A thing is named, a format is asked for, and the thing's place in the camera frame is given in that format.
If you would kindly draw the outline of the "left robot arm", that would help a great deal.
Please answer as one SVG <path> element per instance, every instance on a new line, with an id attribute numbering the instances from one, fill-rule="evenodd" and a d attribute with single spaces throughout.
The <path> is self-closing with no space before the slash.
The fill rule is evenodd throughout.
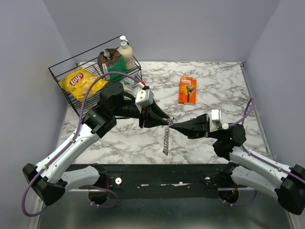
<path id="1" fill-rule="evenodd" d="M 141 83 L 137 95 L 133 96 L 124 91 L 120 82 L 108 82 L 100 90 L 97 105 L 81 118 L 70 138 L 44 160 L 35 165 L 28 163 L 22 169 L 28 184 L 46 206 L 57 202 L 71 189 L 105 185 L 106 171 L 98 165 L 72 172 L 67 168 L 116 126 L 118 116 L 138 119 L 140 128 L 167 125 L 169 119 L 154 101 L 148 86 Z"/>

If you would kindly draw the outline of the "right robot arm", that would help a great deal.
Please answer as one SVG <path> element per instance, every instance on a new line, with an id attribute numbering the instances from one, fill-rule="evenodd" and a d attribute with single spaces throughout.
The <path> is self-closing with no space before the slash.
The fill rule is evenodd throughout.
<path id="1" fill-rule="evenodd" d="M 189 121 L 175 123 L 170 128 L 189 139 L 216 139 L 213 144 L 218 157 L 229 161 L 219 175 L 225 187 L 247 186 L 275 198 L 288 212 L 301 215 L 305 209 L 305 169 L 271 160 L 244 146 L 245 128 L 240 124 L 223 123 L 217 117 L 200 115 Z"/>

